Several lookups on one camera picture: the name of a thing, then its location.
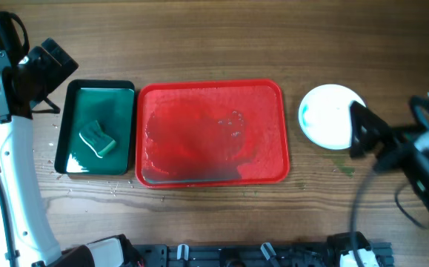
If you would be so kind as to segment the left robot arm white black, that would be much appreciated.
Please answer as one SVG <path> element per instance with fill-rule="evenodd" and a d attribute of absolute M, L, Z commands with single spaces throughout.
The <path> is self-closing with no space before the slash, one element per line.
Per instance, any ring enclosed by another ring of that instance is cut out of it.
<path fill-rule="evenodd" d="M 33 158 L 33 108 L 77 67 L 47 39 L 27 63 L 0 70 L 0 266 L 129 266 L 140 260 L 123 234 L 63 251 L 47 220 Z"/>

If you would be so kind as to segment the green sponge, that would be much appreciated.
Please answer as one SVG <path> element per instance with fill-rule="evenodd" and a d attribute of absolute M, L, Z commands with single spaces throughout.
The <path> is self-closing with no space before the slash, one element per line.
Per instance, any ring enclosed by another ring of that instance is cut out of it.
<path fill-rule="evenodd" d="M 102 130 L 97 120 L 84 125 L 79 131 L 79 137 L 98 158 L 104 158 L 117 145 L 115 139 Z"/>

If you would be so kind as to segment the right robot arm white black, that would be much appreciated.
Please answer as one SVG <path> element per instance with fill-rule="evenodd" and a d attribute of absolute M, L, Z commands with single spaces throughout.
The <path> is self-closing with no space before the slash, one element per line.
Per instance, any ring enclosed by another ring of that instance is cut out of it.
<path fill-rule="evenodd" d="M 352 202 L 349 230 L 344 234 L 328 237 L 328 266 L 384 266 L 379 256 L 362 233 L 356 229 L 359 204 L 362 197 L 379 174 L 400 169 L 415 195 L 429 213 L 429 95 L 412 96 L 409 100 L 414 125 L 391 127 L 375 113 L 359 104 L 349 106 L 352 127 L 350 156 L 363 157 L 378 144 L 382 150 L 376 156 L 367 176 L 361 182 Z"/>

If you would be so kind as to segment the white plate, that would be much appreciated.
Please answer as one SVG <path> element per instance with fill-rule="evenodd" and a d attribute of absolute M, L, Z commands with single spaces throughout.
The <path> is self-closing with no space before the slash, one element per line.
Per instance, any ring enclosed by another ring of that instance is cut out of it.
<path fill-rule="evenodd" d="M 329 150 L 351 146 L 350 105 L 362 98 L 350 88 L 336 84 L 320 85 L 308 92 L 299 106 L 298 121 L 305 136 Z"/>

